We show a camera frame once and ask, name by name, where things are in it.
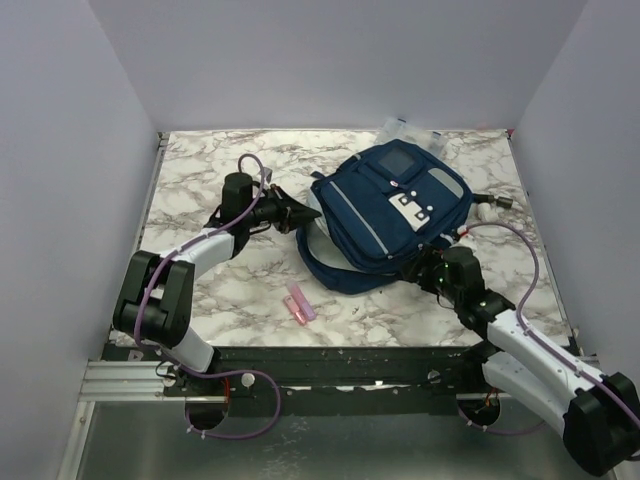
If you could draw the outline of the navy blue student backpack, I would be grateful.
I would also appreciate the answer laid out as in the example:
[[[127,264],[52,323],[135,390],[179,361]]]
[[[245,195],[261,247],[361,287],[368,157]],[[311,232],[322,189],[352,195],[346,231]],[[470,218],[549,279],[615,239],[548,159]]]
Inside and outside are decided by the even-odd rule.
[[[321,215],[297,230],[297,250],[316,280],[346,295],[399,281],[423,250],[454,245],[474,202],[460,174],[400,139],[312,176],[307,204]]]

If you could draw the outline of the pink highlighter pen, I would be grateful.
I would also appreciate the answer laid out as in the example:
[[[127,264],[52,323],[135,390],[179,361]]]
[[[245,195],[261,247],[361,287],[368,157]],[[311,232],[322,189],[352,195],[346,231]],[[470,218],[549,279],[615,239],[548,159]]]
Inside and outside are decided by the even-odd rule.
[[[300,286],[295,282],[290,282],[287,284],[287,290],[289,292],[289,295],[291,295],[294,298],[294,300],[297,302],[297,304],[301,307],[307,319],[307,322],[315,320],[317,317],[317,314],[313,309],[313,307],[311,306],[311,303],[309,302],[309,300],[306,298],[306,296],[302,292]]]

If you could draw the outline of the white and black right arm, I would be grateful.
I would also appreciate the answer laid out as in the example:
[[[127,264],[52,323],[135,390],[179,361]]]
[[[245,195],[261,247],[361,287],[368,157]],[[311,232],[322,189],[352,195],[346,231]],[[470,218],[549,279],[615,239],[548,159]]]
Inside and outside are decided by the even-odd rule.
[[[469,390],[489,385],[522,403],[562,439],[572,459],[601,476],[639,457],[639,397],[621,373],[606,375],[552,342],[503,295],[486,287],[468,247],[426,249],[404,278],[448,300],[490,352],[464,362]]]

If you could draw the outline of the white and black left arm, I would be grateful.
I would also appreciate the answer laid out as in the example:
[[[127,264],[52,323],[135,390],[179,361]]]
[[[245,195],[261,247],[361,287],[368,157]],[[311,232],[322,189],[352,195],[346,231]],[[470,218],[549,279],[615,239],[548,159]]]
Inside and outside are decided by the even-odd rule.
[[[321,216],[277,185],[254,191],[263,185],[247,173],[227,175],[221,205],[203,230],[165,253],[135,252],[116,301],[113,328],[186,368],[188,384],[201,395],[220,387],[222,372],[212,364],[215,348],[190,326],[195,281],[236,257],[260,228],[287,234]]]

